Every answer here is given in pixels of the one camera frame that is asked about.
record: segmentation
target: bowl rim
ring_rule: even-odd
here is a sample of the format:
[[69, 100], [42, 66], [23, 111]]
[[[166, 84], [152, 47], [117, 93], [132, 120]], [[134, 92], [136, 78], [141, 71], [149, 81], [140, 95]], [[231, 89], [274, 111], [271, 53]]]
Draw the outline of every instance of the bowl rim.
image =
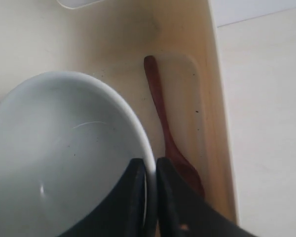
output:
[[119, 107], [134, 127], [136, 135], [139, 137], [139, 142], [144, 151], [144, 157], [142, 159], [146, 168], [146, 181], [147, 181], [147, 203], [146, 203], [146, 216], [144, 223], [144, 230], [146, 236], [154, 236], [155, 226], [157, 221], [157, 187], [156, 187], [156, 164], [152, 153], [149, 139], [147, 134], [136, 116], [133, 109], [125, 101], [125, 99], [119, 95], [113, 88], [99, 79], [80, 72], [71, 71], [53, 71], [45, 72], [25, 80], [14, 89], [12, 89], [0, 102], [0, 108], [5, 104], [13, 102], [15, 97], [23, 94], [25, 90], [31, 89], [33, 86], [38, 86], [41, 83], [55, 83], [55, 81], [79, 81], [88, 84], [90, 87], [96, 87], [108, 96]]

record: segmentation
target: plastic tray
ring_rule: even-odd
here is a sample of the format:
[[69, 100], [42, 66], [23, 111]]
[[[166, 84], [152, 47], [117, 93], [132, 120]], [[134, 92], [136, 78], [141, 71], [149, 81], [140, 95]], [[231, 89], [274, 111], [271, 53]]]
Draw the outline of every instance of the plastic tray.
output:
[[132, 106], [155, 157], [161, 125], [143, 59], [159, 62], [170, 127], [201, 174], [207, 201], [236, 221], [215, 29], [207, 0], [104, 0], [68, 9], [56, 0], [0, 0], [0, 100], [46, 71], [80, 71]]

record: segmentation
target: beige container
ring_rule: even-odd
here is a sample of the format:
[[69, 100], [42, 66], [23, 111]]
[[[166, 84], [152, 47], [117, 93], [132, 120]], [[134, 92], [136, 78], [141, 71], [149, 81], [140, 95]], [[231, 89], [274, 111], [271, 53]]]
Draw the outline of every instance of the beige container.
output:
[[76, 9], [56, 0], [0, 1], [0, 100], [42, 72], [90, 74], [131, 105], [157, 158], [164, 155], [164, 144], [143, 68], [150, 54], [160, 66], [175, 142], [199, 171], [207, 201], [235, 222], [209, 0], [104, 0]]

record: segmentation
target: white bowl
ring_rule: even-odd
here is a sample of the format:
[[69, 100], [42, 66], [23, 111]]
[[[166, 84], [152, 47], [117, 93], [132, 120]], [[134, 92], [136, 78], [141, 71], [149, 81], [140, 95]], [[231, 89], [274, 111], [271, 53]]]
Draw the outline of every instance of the white bowl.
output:
[[132, 158], [146, 165], [152, 231], [154, 158], [125, 100], [82, 73], [25, 81], [0, 103], [0, 236], [61, 234], [107, 196]]

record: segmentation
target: wooden spoon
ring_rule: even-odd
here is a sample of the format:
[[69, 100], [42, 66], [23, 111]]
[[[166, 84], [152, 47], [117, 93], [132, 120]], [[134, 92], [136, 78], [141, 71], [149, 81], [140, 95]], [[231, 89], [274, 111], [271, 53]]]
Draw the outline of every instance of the wooden spoon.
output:
[[193, 167], [193, 165], [191, 165], [188, 162], [188, 160], [181, 154], [171, 135], [163, 101], [162, 86], [160, 81], [158, 65], [154, 56], [145, 57], [144, 68], [150, 92], [154, 104], [156, 106], [158, 116], [161, 121], [165, 142], [166, 157], [172, 161], [174, 167], [177, 169], [177, 172], [190, 185], [190, 187], [193, 190], [195, 190], [198, 194], [200, 194], [202, 197], [204, 197], [205, 192], [198, 172]]

